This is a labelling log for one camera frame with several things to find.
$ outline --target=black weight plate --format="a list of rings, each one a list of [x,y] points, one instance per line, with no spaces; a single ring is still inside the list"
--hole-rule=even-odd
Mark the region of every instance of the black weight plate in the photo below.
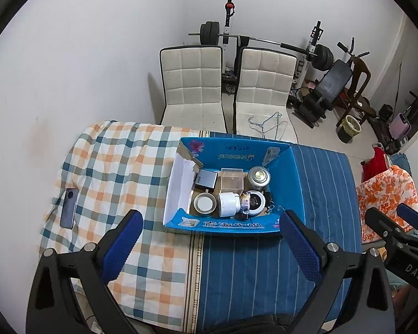
[[[313,68],[317,70],[321,70],[324,68],[326,62],[327,62],[327,48],[321,44],[317,44],[314,53],[317,55],[316,57],[311,58],[311,65]]]
[[[206,21],[206,24],[201,26],[203,30],[200,32],[200,44],[210,45],[210,29],[212,27],[212,21]]]
[[[220,23],[218,21],[213,21],[210,28],[210,44],[218,45],[218,38],[220,33]]]
[[[327,49],[327,61],[325,63],[324,69],[322,70],[323,72],[326,70],[330,70],[334,63],[333,53],[331,52],[329,48],[326,48],[326,49]]]

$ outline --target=checkered fabric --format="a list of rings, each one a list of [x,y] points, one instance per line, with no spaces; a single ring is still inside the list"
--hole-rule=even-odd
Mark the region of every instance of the checkered fabric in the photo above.
[[[98,242],[130,209],[144,230],[109,289],[123,312],[173,330],[193,332],[198,310],[203,236],[166,232],[162,224],[173,159],[190,129],[106,121],[87,128],[68,153],[45,217],[39,253],[80,250]],[[66,188],[79,189],[72,230],[60,227]],[[83,292],[79,281],[75,289]]]

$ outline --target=silver bolt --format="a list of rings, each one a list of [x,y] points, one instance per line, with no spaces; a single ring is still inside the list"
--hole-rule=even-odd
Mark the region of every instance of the silver bolt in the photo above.
[[[375,249],[374,247],[372,247],[369,250],[370,254],[373,255],[374,257],[378,257],[379,256],[379,251],[377,249]]]
[[[336,252],[339,250],[339,246],[335,242],[329,242],[327,244],[327,249],[333,252]]]
[[[46,249],[45,251],[43,251],[43,256],[45,256],[45,257],[49,257],[52,254],[54,254],[54,249],[52,249],[52,248],[49,248],[49,249]]]
[[[94,242],[87,242],[84,245],[84,250],[87,252],[92,252],[96,248],[96,244]]]

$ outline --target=brown chair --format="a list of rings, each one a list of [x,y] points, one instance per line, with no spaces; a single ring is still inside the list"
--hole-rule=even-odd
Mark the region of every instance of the brown chair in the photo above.
[[[369,109],[373,110],[372,108],[370,108],[370,106],[366,102],[364,102],[362,99],[359,99],[362,95],[362,92],[364,91],[367,84],[369,83],[369,80],[371,77],[370,71],[367,68],[366,63],[364,63],[361,58],[352,56],[350,57],[350,60],[351,60],[351,63],[354,64],[351,85],[348,90],[344,89],[343,94],[345,94],[346,98],[341,97],[342,93],[339,95],[339,98],[338,98],[342,100],[342,103],[346,107],[346,111],[337,122],[336,127],[339,127],[341,125],[342,120],[347,116],[347,114],[350,113],[350,110],[352,108],[356,108],[358,110],[364,111],[366,114],[368,113],[366,111],[367,109],[363,109],[363,108],[367,108],[368,106]],[[366,75],[366,80],[359,88],[359,91],[356,93],[356,88],[358,87],[359,78],[361,77],[362,73]],[[358,100],[363,104],[362,106],[358,105]]]

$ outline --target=red fabric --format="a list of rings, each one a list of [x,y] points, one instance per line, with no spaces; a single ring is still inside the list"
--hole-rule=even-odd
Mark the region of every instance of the red fabric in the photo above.
[[[364,182],[387,169],[384,151],[379,147],[374,147],[373,150],[375,151],[375,156],[362,166],[362,170],[364,171]]]

